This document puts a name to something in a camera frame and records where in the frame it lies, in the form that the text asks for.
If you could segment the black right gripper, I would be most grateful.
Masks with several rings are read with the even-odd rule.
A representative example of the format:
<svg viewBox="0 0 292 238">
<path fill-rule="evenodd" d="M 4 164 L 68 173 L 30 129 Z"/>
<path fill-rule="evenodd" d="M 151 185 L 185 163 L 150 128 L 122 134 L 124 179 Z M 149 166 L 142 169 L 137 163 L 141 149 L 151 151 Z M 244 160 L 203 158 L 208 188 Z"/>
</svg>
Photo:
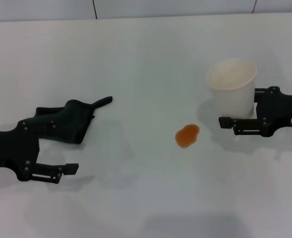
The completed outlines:
<svg viewBox="0 0 292 238">
<path fill-rule="evenodd" d="M 219 117 L 222 129 L 233 129 L 235 135 L 271 137 L 278 129 L 292 127 L 292 95 L 281 92 L 278 86 L 255 88 L 254 102 L 257 119 Z"/>
</svg>

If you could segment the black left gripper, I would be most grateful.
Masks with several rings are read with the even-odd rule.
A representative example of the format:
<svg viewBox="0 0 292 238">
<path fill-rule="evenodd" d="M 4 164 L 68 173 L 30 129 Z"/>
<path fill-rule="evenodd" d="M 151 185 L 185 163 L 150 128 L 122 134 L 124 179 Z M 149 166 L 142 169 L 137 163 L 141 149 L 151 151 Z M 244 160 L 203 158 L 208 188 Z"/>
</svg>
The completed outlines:
<svg viewBox="0 0 292 238">
<path fill-rule="evenodd" d="M 67 135 L 70 118 L 39 116 L 28 118 L 26 125 L 41 137 Z M 39 138 L 31 130 L 17 125 L 10 131 L 0 131 L 0 168 L 12 170 L 19 181 L 41 181 L 58 184 L 63 175 L 75 175 L 79 164 L 36 164 L 40 151 Z"/>
</svg>

